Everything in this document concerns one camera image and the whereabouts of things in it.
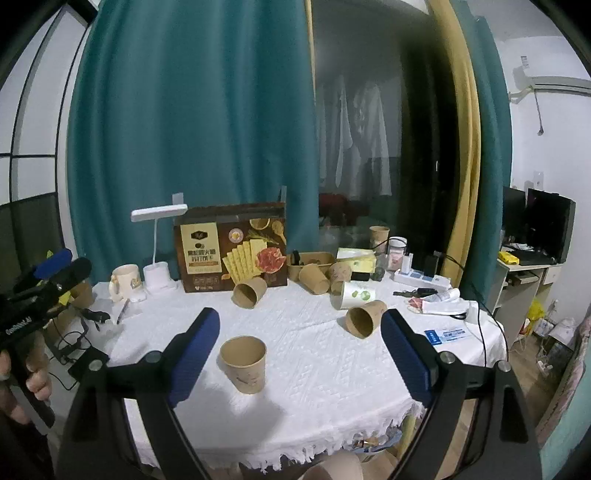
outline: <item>monitor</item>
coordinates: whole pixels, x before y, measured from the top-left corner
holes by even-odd
[[[573,233],[575,202],[557,193],[529,189],[525,224],[527,243],[564,263]]]
[[[503,228],[505,237],[523,241],[525,215],[525,192],[503,187]]]

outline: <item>wall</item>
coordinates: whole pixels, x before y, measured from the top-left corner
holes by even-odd
[[[495,37],[507,88],[516,92],[513,68],[526,55],[530,75],[570,76],[589,80],[581,61],[559,30],[528,0],[469,0],[470,10],[483,15]],[[535,98],[529,94],[511,104],[513,161],[511,186],[523,190],[534,171],[544,172],[544,190],[576,202],[569,256],[548,301],[558,299],[555,318],[583,320],[591,296],[591,98],[563,93],[538,93],[544,134],[538,136]]]

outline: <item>floor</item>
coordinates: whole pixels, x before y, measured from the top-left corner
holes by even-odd
[[[532,335],[523,347],[516,343],[509,353],[509,361],[523,390],[534,425],[540,421],[558,384],[556,379],[544,378],[538,370],[535,357],[539,348],[539,338]],[[464,402],[452,442],[437,474],[437,480],[454,473],[462,454],[475,404],[476,400]],[[395,454],[396,451],[393,449],[392,453],[386,451],[367,458],[368,461],[362,463],[363,480],[387,480],[398,463]],[[260,471],[241,468],[240,472],[216,471],[211,473],[215,480],[297,480],[308,467],[309,465],[286,462],[280,472],[271,471],[263,474]]]

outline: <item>white paper cup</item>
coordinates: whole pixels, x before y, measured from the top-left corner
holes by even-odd
[[[339,310],[360,307],[375,300],[375,289],[354,282],[343,282]]]

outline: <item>yellow curtain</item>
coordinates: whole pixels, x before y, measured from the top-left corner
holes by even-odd
[[[314,99],[316,99],[316,60],[314,59],[314,32],[312,30],[312,0],[304,0],[304,5],[306,6],[306,20],[308,22],[308,42],[310,43],[310,63],[312,65]]]
[[[478,198],[480,178],[480,110],[474,70],[460,22],[449,0],[428,0],[439,25],[452,68],[456,91],[457,121],[460,153],[460,189],[456,219],[447,246],[447,254],[466,265]],[[452,279],[457,287],[462,279],[460,268],[445,260],[442,275]]]

